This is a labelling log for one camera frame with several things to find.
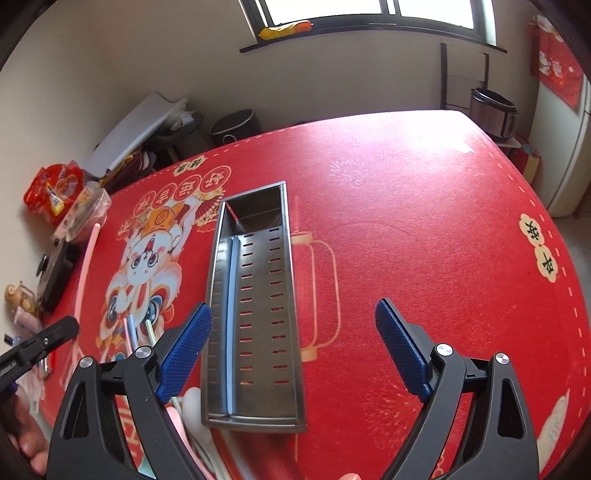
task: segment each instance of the black pot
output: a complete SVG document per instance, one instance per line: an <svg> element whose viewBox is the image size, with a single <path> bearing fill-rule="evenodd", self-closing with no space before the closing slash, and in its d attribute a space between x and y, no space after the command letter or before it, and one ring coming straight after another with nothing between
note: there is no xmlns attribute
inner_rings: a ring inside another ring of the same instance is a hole
<svg viewBox="0 0 591 480"><path fill-rule="evenodd" d="M493 140L509 140L515 135L517 108L492 90L472 89L468 116Z"/></svg>
<svg viewBox="0 0 591 480"><path fill-rule="evenodd" d="M209 131L217 147L263 133L253 110L240 110L218 120Z"/></svg>

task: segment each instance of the red tablecloth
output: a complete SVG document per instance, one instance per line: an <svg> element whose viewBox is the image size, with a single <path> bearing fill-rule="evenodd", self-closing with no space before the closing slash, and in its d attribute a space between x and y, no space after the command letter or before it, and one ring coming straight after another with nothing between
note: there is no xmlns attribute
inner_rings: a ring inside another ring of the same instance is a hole
<svg viewBox="0 0 591 480"><path fill-rule="evenodd" d="M584 300L566 246L534 192L457 112L379 113L270 132L116 194L90 268L82 352L123 355L127 312L153 315L157 332L181 323L204 299L220 198L281 180L309 428L281 440L217 433L224 456L246 458L258 478L379 478L420 408L375 329L376 302L388 296L409 322L462 355L509 355L548 472L590 408ZM136 280L132 264L146 250L159 258ZM79 268L53 319L73 312ZM125 300L118 307L117 292ZM46 384L41 406L50 421L69 355L66 348L58 353ZM138 460L129 413L124 405L120 411ZM449 467L459 439L456 428L436 473Z"/></svg>

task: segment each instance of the perforated metal basket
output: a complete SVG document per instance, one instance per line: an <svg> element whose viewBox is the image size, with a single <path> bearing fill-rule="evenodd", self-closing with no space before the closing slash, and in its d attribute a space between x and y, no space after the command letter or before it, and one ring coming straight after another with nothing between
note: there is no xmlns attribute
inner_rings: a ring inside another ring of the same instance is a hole
<svg viewBox="0 0 591 480"><path fill-rule="evenodd" d="M202 355L203 424L305 430L285 182L221 203L207 303L213 331Z"/></svg>

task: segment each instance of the person's hand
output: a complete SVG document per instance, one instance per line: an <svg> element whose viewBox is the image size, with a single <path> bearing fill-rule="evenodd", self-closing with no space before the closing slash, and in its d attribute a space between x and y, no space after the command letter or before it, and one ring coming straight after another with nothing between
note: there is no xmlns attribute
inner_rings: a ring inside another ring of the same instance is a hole
<svg viewBox="0 0 591 480"><path fill-rule="evenodd" d="M43 476L47 471L49 443L37 421L29 413L28 398L20 387L15 395L14 414L21 424L21 430L18 437L9 435L10 440L17 450L30 459L33 470Z"/></svg>

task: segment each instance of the blue gripper pad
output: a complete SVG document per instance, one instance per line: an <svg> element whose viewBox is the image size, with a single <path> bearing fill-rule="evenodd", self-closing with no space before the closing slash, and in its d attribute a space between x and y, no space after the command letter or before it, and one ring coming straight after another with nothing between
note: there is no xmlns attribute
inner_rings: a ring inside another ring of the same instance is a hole
<svg viewBox="0 0 591 480"><path fill-rule="evenodd" d="M183 331L160 363L160 384L155 394L162 405L181 393L212 332L212 323L212 310L203 303L181 327Z"/></svg>
<svg viewBox="0 0 591 480"><path fill-rule="evenodd" d="M375 326L398 369L408 392L426 402L433 389L429 384L428 361L407 330L407 323L389 300L380 300L375 308Z"/></svg>

